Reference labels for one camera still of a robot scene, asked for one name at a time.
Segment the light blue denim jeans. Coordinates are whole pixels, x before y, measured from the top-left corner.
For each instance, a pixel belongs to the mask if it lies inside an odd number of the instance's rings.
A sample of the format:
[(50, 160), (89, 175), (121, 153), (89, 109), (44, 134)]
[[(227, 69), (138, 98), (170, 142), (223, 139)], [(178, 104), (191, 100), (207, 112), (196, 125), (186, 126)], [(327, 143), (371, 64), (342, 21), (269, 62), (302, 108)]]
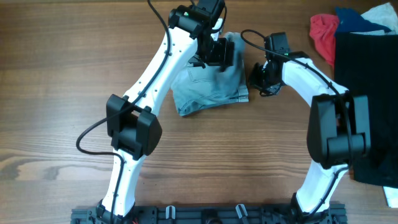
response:
[(220, 67), (186, 67), (171, 85), (177, 113), (188, 116), (208, 108), (249, 101), (244, 72), (245, 43), (237, 32), (224, 35), (234, 43), (233, 64), (221, 71)]

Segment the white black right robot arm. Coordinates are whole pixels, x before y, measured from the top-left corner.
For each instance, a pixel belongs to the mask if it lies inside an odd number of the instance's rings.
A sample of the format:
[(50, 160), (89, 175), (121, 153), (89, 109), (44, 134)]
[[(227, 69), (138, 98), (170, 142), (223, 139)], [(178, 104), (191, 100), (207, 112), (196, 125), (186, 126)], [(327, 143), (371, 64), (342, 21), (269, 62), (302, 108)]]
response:
[(355, 159), (370, 150), (368, 98), (322, 73), (304, 52), (291, 51), (284, 32), (262, 36), (266, 62), (255, 64), (249, 83), (261, 96), (282, 87), (295, 90), (309, 105), (307, 149), (312, 158), (303, 185), (292, 197), (297, 218), (323, 215), (341, 178)]

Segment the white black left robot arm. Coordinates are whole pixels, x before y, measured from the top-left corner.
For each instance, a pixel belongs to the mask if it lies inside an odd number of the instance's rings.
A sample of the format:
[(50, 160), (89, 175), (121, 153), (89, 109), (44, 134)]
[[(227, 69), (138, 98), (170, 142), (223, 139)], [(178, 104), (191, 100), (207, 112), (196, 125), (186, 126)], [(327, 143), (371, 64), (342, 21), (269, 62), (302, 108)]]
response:
[(218, 36), (226, 19), (224, 1), (198, 1), (172, 9), (154, 58), (123, 96), (106, 103), (106, 125), (114, 164), (108, 192), (96, 209), (104, 223), (123, 223), (135, 205), (145, 158), (157, 147), (162, 128), (158, 115), (172, 82), (186, 66), (225, 70), (233, 64), (234, 44)]

